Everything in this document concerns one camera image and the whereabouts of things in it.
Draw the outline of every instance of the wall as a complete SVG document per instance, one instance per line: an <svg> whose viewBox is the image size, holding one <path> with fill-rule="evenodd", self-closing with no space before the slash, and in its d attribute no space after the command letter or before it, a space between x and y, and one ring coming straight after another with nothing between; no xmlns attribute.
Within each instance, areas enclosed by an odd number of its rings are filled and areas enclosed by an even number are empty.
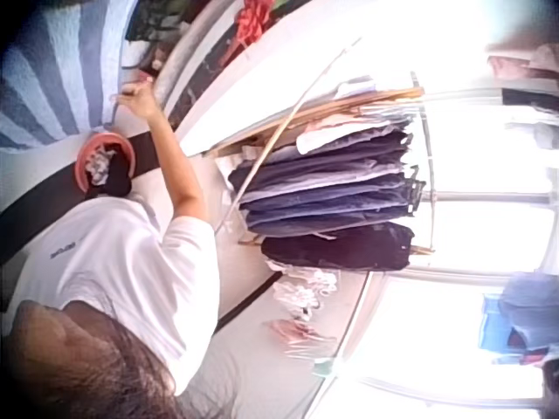
<svg viewBox="0 0 559 419"><path fill-rule="evenodd" d="M313 325L322 334L342 336L362 288L364 273L342 274L340 290L315 312ZM311 361L287 358L264 321L287 319L270 289L211 341L204 363L190 384L224 399L224 388L237 392L237 417L299 419L321 382L311 375Z"/></svg>
<svg viewBox="0 0 559 419"><path fill-rule="evenodd" d="M431 92L494 86L487 49L525 56L556 36L550 29L551 6L545 4L313 0L251 45L198 99L177 131L185 140L183 150L187 155L207 150L292 106L329 61L360 36L363 41L338 62L312 96L355 75L410 69L421 75ZM529 42L515 40L518 31L525 32Z"/></svg>

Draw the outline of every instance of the sleeve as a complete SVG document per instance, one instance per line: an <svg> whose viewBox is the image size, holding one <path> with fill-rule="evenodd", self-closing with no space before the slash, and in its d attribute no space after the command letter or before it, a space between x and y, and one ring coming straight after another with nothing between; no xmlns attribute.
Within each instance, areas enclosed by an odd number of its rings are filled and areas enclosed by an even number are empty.
<svg viewBox="0 0 559 419"><path fill-rule="evenodd" d="M188 278L191 288L196 289L199 281L218 282L216 240L209 223L192 216L173 219L163 236L162 251L169 267Z"/></svg>

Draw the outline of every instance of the jeans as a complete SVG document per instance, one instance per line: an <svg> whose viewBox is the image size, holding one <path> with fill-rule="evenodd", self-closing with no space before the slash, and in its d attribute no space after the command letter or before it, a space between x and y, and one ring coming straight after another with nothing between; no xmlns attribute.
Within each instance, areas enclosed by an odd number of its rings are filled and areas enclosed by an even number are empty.
<svg viewBox="0 0 559 419"><path fill-rule="evenodd" d="M383 208L404 206L408 203L410 186L403 185L395 189L377 192L364 192L352 196L327 199L317 203L303 203L289 208L270 209L268 211L251 211L246 217L249 228L259 223L286 220L298 216L320 216L340 214L361 210L381 210Z"/></svg>
<svg viewBox="0 0 559 419"><path fill-rule="evenodd" d="M306 234L347 229L375 223L384 223L402 216L408 216L408 206L369 209L341 214L319 216L297 216L285 220L258 223L249 227L253 233L269 237L296 237Z"/></svg>
<svg viewBox="0 0 559 419"><path fill-rule="evenodd" d="M404 128L407 127L409 123L410 121L407 120L406 123L390 124L387 125L386 127L375 127L375 128L366 129L364 131L360 131L358 133L344 135L343 137L338 138L337 140L334 140L329 144L325 144L320 148L309 151L305 155L299 153L299 150L297 150L297 146L295 145L284 146L282 148L278 148L277 150L271 152L266 158L266 160L264 161L263 166L279 163L281 161L299 160L308 157L310 155L319 155L327 151L334 151L340 148L349 147L358 142L369 141L377 137L384 137L385 135L388 135L393 131L404 130ZM252 166L252 163L253 161L243 161L240 164L240 167L250 168Z"/></svg>
<svg viewBox="0 0 559 419"><path fill-rule="evenodd" d="M250 203L242 203L240 209L250 211L276 210L286 207L294 207L304 203L316 203L327 199L351 196L363 192L375 192L385 189L397 188L404 184L404 174L384 175L368 181L346 183L342 185L326 186L324 188L298 190L291 194L271 196L258 199Z"/></svg>
<svg viewBox="0 0 559 419"><path fill-rule="evenodd" d="M249 203L250 201L269 198L270 196L284 195L306 189L367 181L379 176L403 171L404 166L400 163L379 164L375 160L351 162L341 165L336 171L325 170L308 175L293 176L283 182L246 192L240 202Z"/></svg>
<svg viewBox="0 0 559 419"><path fill-rule="evenodd" d="M262 253L293 266L350 271L399 271L409 264L413 232L395 223L330 231L317 236L267 237Z"/></svg>
<svg viewBox="0 0 559 419"><path fill-rule="evenodd" d="M282 163L262 166L252 179L247 191L260 189L263 186L281 182L295 175L313 173L346 161L357 161L388 155L383 162L397 162L400 160L400 156L396 155L391 159L389 156L393 155L393 152L405 152L407 150L406 146L400 144L404 138L405 134L398 131L379 139L381 141L361 142L344 149L305 157L297 161L284 161ZM231 182L235 190L240 189L249 172L250 168L236 168L231 172L229 182Z"/></svg>

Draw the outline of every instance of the white shirt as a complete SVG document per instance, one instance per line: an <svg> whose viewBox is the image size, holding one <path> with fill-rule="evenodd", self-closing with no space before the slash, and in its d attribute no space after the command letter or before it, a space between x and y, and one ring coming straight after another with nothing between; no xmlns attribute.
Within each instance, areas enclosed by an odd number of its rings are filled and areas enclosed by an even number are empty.
<svg viewBox="0 0 559 419"><path fill-rule="evenodd" d="M59 219L28 257L3 316L3 334L26 299L58 309L84 301L117 319L167 366L179 395L199 369L217 324L213 229L180 216L161 235L138 202L84 202Z"/></svg>

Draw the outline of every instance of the woman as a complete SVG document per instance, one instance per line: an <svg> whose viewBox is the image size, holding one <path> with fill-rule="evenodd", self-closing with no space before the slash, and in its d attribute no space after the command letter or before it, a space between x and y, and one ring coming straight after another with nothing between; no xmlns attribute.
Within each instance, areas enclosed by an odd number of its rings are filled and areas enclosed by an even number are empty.
<svg viewBox="0 0 559 419"><path fill-rule="evenodd" d="M3 316L3 365L11 389L55 417L182 416L176 395L217 323L216 246L194 170L149 81L117 101L148 123L174 215L161 234L140 203L98 197L28 257Z"/></svg>

